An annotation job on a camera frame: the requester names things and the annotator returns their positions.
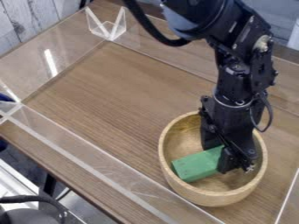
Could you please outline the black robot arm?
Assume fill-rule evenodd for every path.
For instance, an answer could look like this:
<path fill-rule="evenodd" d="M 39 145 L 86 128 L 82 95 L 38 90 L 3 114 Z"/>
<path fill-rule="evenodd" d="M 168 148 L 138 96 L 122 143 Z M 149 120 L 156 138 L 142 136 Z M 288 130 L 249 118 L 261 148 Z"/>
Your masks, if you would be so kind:
<path fill-rule="evenodd" d="M 160 0 L 174 38 L 166 38 L 136 0 L 122 0 L 136 21 L 164 45 L 180 47 L 205 40 L 218 72 L 210 96 L 200 98 L 200 143 L 220 146 L 217 172 L 254 167 L 253 132 L 261 115 L 273 112 L 266 89 L 276 84 L 270 25 L 241 0 Z"/>

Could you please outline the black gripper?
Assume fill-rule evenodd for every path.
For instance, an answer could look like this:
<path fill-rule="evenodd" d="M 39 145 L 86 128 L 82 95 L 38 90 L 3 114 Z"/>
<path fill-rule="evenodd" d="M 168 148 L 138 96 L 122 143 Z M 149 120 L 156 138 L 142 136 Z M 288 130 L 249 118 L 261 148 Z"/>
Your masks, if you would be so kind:
<path fill-rule="evenodd" d="M 232 106 L 204 95 L 200 98 L 200 144 L 204 150 L 222 145 L 217 171 L 221 174 L 241 168 L 253 169 L 257 149 L 253 140 L 253 124 L 248 106 Z"/>

